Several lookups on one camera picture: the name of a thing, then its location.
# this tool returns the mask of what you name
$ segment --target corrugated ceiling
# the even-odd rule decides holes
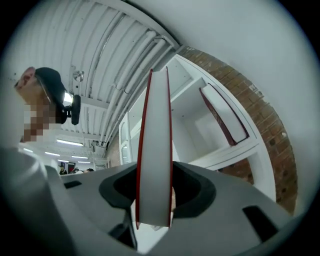
[[[81,95],[83,102],[89,100],[87,104],[82,104],[79,124],[72,125],[68,118],[61,128],[69,133],[59,136],[61,139],[84,143],[88,148],[91,147],[93,135],[96,140],[100,140],[101,134],[105,135],[107,129],[103,130],[103,121],[110,107],[108,103],[117,90],[116,86],[124,75],[127,64],[146,40],[147,33],[156,30],[148,22],[142,24],[132,18],[129,11],[124,13],[117,10],[115,5],[113,3],[113,7],[110,7],[86,0],[42,1],[17,29],[5,57],[10,81],[17,81],[30,66],[50,67],[60,73],[69,92]],[[139,12],[130,5],[126,8],[135,14]],[[144,13],[141,15],[143,21],[154,23]],[[155,32],[158,38],[168,36]],[[117,103],[139,64],[157,45],[157,37],[144,48],[125,76],[124,86],[116,98]],[[121,118],[120,113],[123,113],[122,110],[134,89],[141,84],[150,67],[159,61],[159,57],[165,57],[166,54],[163,53],[168,53],[170,47],[173,47],[173,50],[177,48],[178,44],[174,44],[170,45],[166,41],[148,61],[113,119],[111,117],[115,106],[111,109],[110,121],[107,123],[109,130],[116,130],[110,128],[118,125],[116,121]],[[83,81],[73,79],[74,71],[84,72]],[[59,147],[52,146],[52,150],[59,152]]]

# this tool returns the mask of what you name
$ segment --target white shelving unit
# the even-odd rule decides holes
[[[269,154],[257,127],[238,100],[213,76],[179,55],[175,55],[163,68],[166,67],[171,98],[173,160],[214,171],[247,158],[254,186],[275,201],[275,181]],[[199,89],[203,89],[207,99],[213,101],[212,105],[216,111],[220,111],[221,117],[237,116],[237,119],[233,117],[233,121],[228,119],[224,122],[232,125],[228,128],[229,131],[235,135],[242,134],[243,137],[243,131],[237,130],[243,129],[243,125],[248,137],[238,140],[236,145],[229,145]],[[120,143],[120,157],[123,146],[129,145],[125,154],[130,162],[136,162],[138,158],[145,97],[146,90],[125,115],[119,127],[119,140],[122,141],[122,124],[127,129],[128,140]]]

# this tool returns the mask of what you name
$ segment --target ceiling fixture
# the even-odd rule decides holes
[[[72,103],[72,96],[67,92],[64,93],[64,101]]]
[[[55,154],[55,153],[50,153],[50,152],[44,152],[44,153],[46,153],[46,154],[48,154],[48,155],[52,155],[52,156],[57,156],[57,157],[60,157],[60,155],[59,155],[59,154]]]
[[[58,139],[58,138],[56,139],[56,141],[60,142],[60,143],[64,143],[64,144],[74,145],[74,146],[80,146],[80,147],[84,146],[82,143],[66,141],[66,140],[62,140],[62,139]]]
[[[84,71],[75,70],[73,72],[73,79],[76,80],[77,82],[82,82],[85,78],[84,75],[85,75]]]
[[[27,149],[27,148],[23,148],[23,150],[33,153],[33,151],[32,151],[32,150]]]
[[[72,156],[73,158],[83,158],[83,159],[88,159],[88,157],[85,157],[85,156]]]

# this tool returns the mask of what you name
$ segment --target ceiling light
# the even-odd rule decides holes
[[[46,154],[48,154],[48,155],[53,155],[53,156],[57,156],[57,157],[60,157],[60,155],[59,155],[59,154],[55,154],[55,153],[50,153],[50,152],[44,152],[44,153],[46,153]]]
[[[85,157],[85,156],[72,156],[73,158],[83,158],[83,159],[88,159],[88,157]]]
[[[74,146],[81,146],[81,147],[84,146],[82,143],[66,141],[66,140],[62,140],[62,139],[58,139],[58,138],[56,139],[56,141],[57,141],[57,142],[60,142],[60,143],[65,143],[65,144],[74,145]]]
[[[72,103],[72,96],[67,92],[64,93],[64,101]]]
[[[27,149],[27,148],[24,148],[23,150],[33,153],[33,151],[32,151],[32,150]]]

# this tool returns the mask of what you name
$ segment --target man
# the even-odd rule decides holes
[[[24,122],[21,142],[36,141],[44,130],[66,122],[67,110],[63,105],[66,89],[56,70],[29,67],[14,88],[30,111],[29,120]]]
[[[65,170],[65,165],[64,165],[63,162],[60,164],[60,173],[59,174],[60,175],[66,175],[67,174],[67,171]]]
[[[86,169],[85,171],[84,171],[84,173],[86,174],[86,173],[89,173],[89,172],[94,172],[95,170],[94,169],[92,169],[92,168],[89,168],[89,169]]]

